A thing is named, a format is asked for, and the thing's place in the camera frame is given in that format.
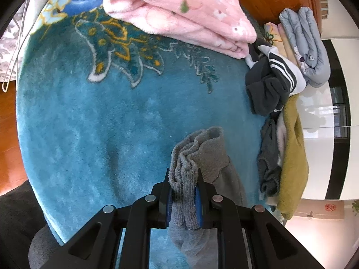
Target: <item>folded pink clothing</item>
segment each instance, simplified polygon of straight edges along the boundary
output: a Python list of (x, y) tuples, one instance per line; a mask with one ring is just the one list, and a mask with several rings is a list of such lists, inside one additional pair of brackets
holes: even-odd
[(103, 0), (111, 17), (146, 33), (172, 37), (234, 58), (248, 54), (256, 32), (238, 0)]

